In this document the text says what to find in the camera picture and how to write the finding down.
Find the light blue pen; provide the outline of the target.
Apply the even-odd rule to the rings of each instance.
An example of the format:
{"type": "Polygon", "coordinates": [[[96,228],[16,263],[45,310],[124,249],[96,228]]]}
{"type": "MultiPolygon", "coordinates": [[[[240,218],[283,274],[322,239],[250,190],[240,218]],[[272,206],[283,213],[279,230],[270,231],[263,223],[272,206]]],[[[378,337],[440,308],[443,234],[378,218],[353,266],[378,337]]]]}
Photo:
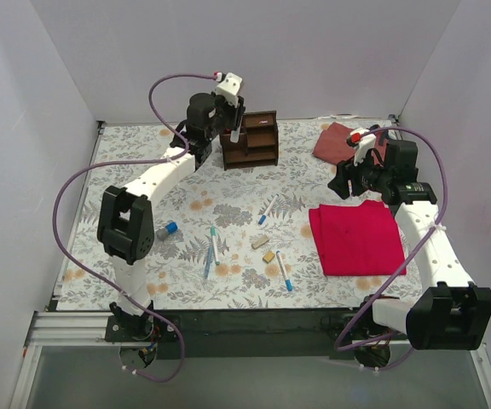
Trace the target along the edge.
{"type": "Polygon", "coordinates": [[[213,259],[213,251],[214,251],[213,244],[210,244],[210,246],[208,248],[206,260],[205,260],[205,267],[204,267],[204,273],[203,273],[204,279],[208,279],[208,277],[209,277],[212,259],[213,259]]]}

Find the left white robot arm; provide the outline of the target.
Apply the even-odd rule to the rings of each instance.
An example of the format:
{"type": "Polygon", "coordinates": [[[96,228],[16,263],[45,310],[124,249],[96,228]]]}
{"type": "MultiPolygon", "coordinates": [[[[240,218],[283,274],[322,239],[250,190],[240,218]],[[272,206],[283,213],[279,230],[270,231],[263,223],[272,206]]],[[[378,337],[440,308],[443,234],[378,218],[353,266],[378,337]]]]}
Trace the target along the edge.
{"type": "Polygon", "coordinates": [[[97,238],[109,255],[119,287],[110,310],[118,327],[137,341],[153,334],[153,300],[147,290],[145,257],[155,243],[153,209],[182,179],[192,175],[212,152],[212,140],[229,132],[238,135],[244,98],[214,92],[190,97],[180,132],[162,156],[163,162],[123,187],[110,186],[102,195],[97,238]]]}

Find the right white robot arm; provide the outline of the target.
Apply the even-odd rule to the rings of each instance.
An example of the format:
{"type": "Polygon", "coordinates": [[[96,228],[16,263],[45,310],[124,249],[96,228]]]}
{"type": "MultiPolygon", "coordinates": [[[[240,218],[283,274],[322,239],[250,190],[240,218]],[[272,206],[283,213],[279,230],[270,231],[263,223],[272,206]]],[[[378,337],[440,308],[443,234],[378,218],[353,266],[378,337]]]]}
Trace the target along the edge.
{"type": "Polygon", "coordinates": [[[417,180],[417,145],[388,141],[383,163],[375,164],[374,135],[354,133],[347,142],[355,154],[338,164],[329,188],[343,199],[380,193],[406,237],[423,291],[415,302],[377,291],[359,310],[360,332],[374,339],[398,331],[417,350],[478,349],[491,317],[491,290],[477,286],[454,253],[432,187],[417,180]]]}

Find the green highlighter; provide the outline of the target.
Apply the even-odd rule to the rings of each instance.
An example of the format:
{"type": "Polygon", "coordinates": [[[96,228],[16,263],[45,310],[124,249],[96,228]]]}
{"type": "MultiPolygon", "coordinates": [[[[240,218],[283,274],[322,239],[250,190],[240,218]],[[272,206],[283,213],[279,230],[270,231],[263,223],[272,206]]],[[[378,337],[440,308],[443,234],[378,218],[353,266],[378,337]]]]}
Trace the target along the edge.
{"type": "Polygon", "coordinates": [[[229,140],[231,143],[238,143],[240,140],[240,131],[239,130],[232,130],[230,133],[229,140]]]}

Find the teal capped white pen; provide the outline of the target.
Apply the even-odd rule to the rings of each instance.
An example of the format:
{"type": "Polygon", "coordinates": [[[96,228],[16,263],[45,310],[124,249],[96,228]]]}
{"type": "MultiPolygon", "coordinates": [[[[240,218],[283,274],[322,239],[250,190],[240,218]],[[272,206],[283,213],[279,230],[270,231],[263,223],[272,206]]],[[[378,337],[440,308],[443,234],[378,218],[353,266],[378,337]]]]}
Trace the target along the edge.
{"type": "Polygon", "coordinates": [[[220,265],[220,259],[218,254],[218,245],[217,245],[217,230],[214,226],[211,227],[211,246],[213,251],[213,260],[216,266],[220,265]]]}

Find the blue capped white pen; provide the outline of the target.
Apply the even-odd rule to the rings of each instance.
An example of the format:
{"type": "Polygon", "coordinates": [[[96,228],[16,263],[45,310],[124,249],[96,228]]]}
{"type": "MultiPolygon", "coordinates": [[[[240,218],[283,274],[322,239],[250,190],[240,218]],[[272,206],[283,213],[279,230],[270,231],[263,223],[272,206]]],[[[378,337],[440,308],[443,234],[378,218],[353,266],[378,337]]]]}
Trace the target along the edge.
{"type": "Polygon", "coordinates": [[[279,196],[280,196],[280,195],[277,193],[277,194],[275,194],[275,195],[274,195],[274,197],[273,197],[273,198],[270,200],[270,202],[269,202],[268,206],[266,207],[266,209],[264,210],[264,212],[262,213],[262,215],[260,216],[260,218],[259,218],[259,220],[258,220],[258,222],[257,222],[257,224],[258,224],[259,226],[262,226],[262,225],[264,224],[264,222],[265,222],[266,218],[267,218],[267,217],[268,217],[268,215],[269,215],[269,212],[270,212],[270,211],[272,210],[272,208],[274,207],[274,205],[275,205],[276,201],[278,200],[279,196]]]}

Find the blue grey glue stick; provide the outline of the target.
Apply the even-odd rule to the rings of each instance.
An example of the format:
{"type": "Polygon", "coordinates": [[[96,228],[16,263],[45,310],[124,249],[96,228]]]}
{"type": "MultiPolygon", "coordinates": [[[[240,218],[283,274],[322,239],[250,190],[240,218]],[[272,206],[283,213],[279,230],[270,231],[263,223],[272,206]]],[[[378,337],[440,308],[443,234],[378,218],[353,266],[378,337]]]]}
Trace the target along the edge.
{"type": "Polygon", "coordinates": [[[176,233],[178,230],[178,226],[175,222],[170,222],[162,228],[156,230],[155,235],[158,240],[165,241],[172,234],[176,233]]]}

